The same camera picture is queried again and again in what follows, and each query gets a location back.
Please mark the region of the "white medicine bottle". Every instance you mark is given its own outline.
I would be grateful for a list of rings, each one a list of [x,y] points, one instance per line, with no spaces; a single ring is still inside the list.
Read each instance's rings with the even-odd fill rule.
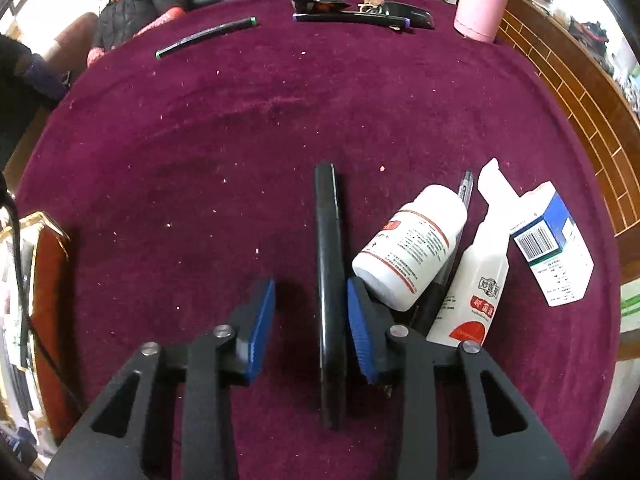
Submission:
[[[358,252],[352,270],[383,304],[406,312],[454,253],[466,220],[458,193],[431,184]]]

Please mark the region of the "white spray bottle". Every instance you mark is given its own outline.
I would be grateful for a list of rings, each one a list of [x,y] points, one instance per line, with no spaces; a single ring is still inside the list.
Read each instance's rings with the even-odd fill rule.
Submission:
[[[480,170],[476,187],[488,206],[485,218],[426,335],[429,342],[454,348],[462,341],[482,344],[486,339],[509,272],[512,208],[520,199],[494,158]]]

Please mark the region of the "white blue medicine box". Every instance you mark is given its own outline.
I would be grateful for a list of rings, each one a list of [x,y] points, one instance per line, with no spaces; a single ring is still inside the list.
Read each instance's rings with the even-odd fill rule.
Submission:
[[[515,245],[549,307],[584,298],[593,260],[582,233],[554,185],[544,182],[518,200],[522,215],[511,230]]]

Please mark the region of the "black pen purple ends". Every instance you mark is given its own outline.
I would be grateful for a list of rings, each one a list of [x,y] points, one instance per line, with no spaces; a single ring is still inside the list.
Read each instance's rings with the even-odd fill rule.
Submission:
[[[401,16],[389,16],[382,14],[344,12],[344,13],[294,13],[294,21],[299,23],[348,23],[366,24],[393,28],[396,30],[407,30],[411,27],[408,18]]]

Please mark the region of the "long black pen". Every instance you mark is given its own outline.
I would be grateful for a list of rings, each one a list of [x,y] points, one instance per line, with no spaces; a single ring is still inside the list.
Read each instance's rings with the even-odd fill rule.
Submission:
[[[345,271],[335,168],[314,167],[322,424],[339,430],[345,411]]]

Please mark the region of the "gold rimmed white tray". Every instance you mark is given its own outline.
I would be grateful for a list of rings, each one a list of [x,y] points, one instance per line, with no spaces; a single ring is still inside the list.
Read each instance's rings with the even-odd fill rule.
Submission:
[[[27,441],[46,462],[75,423],[75,405],[24,322],[40,328],[52,346],[52,363],[63,356],[60,291],[68,263],[68,235],[42,211],[20,220],[23,287],[13,258],[13,230],[1,232],[1,428]]]

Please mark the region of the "seated man in black vest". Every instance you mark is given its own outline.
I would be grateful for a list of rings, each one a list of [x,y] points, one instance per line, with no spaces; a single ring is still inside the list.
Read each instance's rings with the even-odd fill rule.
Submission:
[[[181,18],[189,0],[108,0],[98,16],[87,66],[150,29]]]

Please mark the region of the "black pen with green ends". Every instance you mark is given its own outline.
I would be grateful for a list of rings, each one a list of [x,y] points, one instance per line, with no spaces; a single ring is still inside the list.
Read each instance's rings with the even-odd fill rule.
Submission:
[[[155,58],[161,60],[172,52],[181,50],[185,47],[189,47],[191,44],[198,44],[201,41],[226,36],[232,34],[232,32],[240,32],[241,30],[250,29],[258,25],[258,19],[256,16],[250,16],[249,18],[243,18],[234,22],[220,24],[208,29],[194,32],[194,34],[181,38],[174,42],[170,46],[163,47],[155,52]]]

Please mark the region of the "wooden cabinet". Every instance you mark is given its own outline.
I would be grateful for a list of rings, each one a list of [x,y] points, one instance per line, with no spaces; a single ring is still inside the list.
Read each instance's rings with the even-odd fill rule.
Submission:
[[[610,216],[622,282],[639,277],[639,121],[613,79],[561,24],[508,0],[498,36],[532,62],[590,162]]]

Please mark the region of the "maroon velvet table cloth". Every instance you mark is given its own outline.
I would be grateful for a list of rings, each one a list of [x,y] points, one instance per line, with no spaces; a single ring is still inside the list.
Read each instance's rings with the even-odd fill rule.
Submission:
[[[244,479],[386,479],[395,401],[357,377],[341,430],[320,417],[314,166],[340,175],[352,257],[427,185],[455,188],[497,159],[518,192],[554,184],[594,261],[582,300],[552,308],[518,248],[485,346],[580,471],[610,390],[620,268],[591,162],[548,86],[508,44],[452,26],[297,23],[290,0],[193,11],[88,68],[55,109],[18,210],[70,234],[60,337],[92,400],[145,341],[224,322],[277,283],[264,369],[232,393]],[[256,16],[256,27],[155,52]]]

